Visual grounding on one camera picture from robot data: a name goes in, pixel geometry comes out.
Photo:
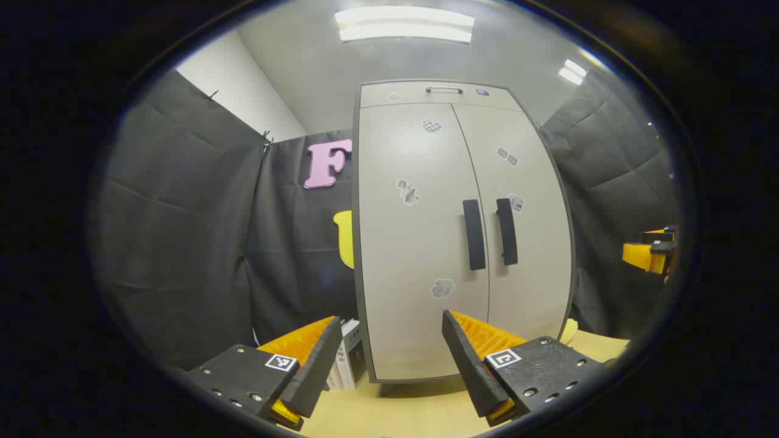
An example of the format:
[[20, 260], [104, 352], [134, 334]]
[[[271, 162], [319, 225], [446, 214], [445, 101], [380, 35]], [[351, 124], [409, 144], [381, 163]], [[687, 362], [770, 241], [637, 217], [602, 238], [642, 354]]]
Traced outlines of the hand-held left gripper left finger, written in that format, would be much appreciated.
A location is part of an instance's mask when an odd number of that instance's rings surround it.
[[329, 316], [259, 347], [234, 344], [183, 377], [233, 410], [299, 431], [315, 410], [342, 339], [340, 317]]

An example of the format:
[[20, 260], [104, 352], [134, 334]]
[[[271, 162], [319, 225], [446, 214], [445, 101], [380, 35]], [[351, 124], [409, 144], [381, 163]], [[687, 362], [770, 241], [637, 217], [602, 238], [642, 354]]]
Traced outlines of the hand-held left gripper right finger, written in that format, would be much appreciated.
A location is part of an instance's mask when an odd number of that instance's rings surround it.
[[577, 394], [604, 370], [602, 361], [550, 336], [525, 340], [458, 311], [443, 311], [441, 331], [476, 414], [489, 426]]

